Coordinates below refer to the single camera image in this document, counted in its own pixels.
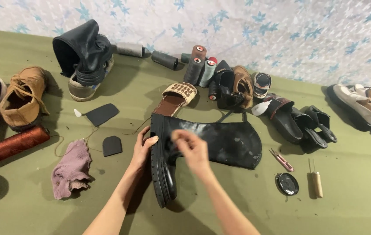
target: floral wallpaper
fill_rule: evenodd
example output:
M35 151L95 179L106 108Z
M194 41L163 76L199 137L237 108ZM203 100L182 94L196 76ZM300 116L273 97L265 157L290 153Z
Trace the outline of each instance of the floral wallpaper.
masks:
M0 30L54 37L89 19L110 42L208 55L297 81L371 86L371 0L0 0Z

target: green table cloth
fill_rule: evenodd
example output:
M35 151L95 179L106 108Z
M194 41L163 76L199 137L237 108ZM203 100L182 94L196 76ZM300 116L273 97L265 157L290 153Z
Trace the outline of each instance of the green table cloth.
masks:
M93 159L91 188L67 200L55 200L50 176L60 158L54 155L59 137L0 162L0 235L76 235L81 234L102 209L128 166L136 135L134 132L161 100L161 92L183 79L187 67L169 70L150 58L114 55L112 71L88 102L75 102L67 88L68 78L59 73L52 50L52 38L0 32L0 78L30 65L51 72L55 81L43 100L50 116L43 124L65 139L57 147L63 155L69 142L86 138L93 125L85 116L75 117L73 109L86 113L113 103L120 113L103 124L89 139ZM273 77L271 92L295 101L295 107L315 105L331 116L331 130L338 143L313 154L303 154L299 146L286 142L266 117L248 115L258 132L263 156L255 170L211 163L219 182L231 199L263 235L360 235L371 234L371 132L349 125L347 116L329 103L325 87ZM226 111L207 98L207 89L198 88L190 105L180 109L178 118L193 122L214 122ZM233 114L225 122L240 122ZM0 140L14 135L0 117ZM123 153L103 157L102 141L120 137ZM280 193L277 173L286 172L268 152L280 149L295 168L292 173L300 185L295 196ZM312 199L313 188L307 174L308 158L314 158L322 177L324 198ZM139 187L120 234L177 235L222 234L207 193L190 173L183 158L177 160L178 197L169 208L160 209L152 184Z

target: brown shoe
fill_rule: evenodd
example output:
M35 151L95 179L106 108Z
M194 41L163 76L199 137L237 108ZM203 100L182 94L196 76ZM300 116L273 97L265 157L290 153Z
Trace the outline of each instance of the brown shoe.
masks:
M241 104L241 108L247 109L252 106L253 99L253 81L251 75L242 65L233 68L235 73L235 81L233 83L233 91L241 92L245 100Z
M10 80L0 113L13 131L21 132L40 124L42 113L48 115L42 101L47 78L41 67L28 67Z

